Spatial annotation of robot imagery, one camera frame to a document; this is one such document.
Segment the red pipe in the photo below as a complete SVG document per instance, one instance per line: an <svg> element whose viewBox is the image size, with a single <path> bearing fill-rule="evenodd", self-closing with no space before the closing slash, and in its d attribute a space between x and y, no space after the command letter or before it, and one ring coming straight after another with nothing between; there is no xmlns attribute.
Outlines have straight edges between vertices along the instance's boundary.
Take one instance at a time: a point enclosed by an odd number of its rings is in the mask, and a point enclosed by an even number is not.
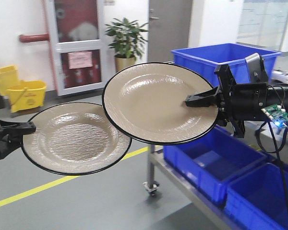
<svg viewBox="0 0 288 230"><path fill-rule="evenodd" d="M49 41L49 34L19 35L18 39L23 43Z"/></svg>

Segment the green leaves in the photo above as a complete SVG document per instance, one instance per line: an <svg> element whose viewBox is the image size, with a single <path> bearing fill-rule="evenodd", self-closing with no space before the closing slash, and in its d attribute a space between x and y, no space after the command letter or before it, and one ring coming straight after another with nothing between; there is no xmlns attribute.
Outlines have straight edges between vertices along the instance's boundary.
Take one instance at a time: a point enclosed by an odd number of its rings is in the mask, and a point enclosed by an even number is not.
<svg viewBox="0 0 288 230"><path fill-rule="evenodd" d="M141 26L137 20L130 22L127 18L122 20L114 18L111 24L106 24L106 35L113 37L109 47L115 50L115 54L122 58L133 56L142 57L144 44L147 42L141 33L148 32L143 29L148 23Z"/></svg>

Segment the textured plate surface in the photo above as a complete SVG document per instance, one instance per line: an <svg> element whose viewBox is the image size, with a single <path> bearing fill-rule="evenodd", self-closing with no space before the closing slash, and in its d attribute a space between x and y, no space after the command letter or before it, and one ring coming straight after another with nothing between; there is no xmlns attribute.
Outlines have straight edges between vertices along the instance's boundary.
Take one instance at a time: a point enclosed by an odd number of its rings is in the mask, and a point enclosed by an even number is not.
<svg viewBox="0 0 288 230"><path fill-rule="evenodd" d="M188 94L212 89L200 75L165 63L145 63L117 73L105 86L109 120L128 136L153 144L196 139L216 122L217 107L191 108Z"/></svg>
<svg viewBox="0 0 288 230"><path fill-rule="evenodd" d="M101 105L66 103L33 116L36 132L23 137L23 151L37 166L59 174L95 173L117 163L131 139L118 131Z"/></svg>

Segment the fire extinguisher cabinet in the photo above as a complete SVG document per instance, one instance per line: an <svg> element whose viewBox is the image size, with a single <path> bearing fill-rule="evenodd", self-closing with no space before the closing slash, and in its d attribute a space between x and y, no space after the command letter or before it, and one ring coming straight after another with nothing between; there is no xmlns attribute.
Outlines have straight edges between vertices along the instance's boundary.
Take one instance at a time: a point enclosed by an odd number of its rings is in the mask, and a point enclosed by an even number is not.
<svg viewBox="0 0 288 230"><path fill-rule="evenodd" d="M103 88L107 45L102 0L44 0L58 95Z"/></svg>

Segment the yellow mop bucket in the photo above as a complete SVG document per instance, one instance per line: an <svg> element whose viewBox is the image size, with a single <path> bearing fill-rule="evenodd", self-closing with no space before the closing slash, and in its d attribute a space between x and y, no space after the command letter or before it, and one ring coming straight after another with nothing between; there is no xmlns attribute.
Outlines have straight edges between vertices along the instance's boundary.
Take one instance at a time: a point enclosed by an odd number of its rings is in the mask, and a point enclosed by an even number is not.
<svg viewBox="0 0 288 230"><path fill-rule="evenodd" d="M43 106L45 91L43 81L19 81L16 66L0 68L0 94L9 97L12 113Z"/></svg>

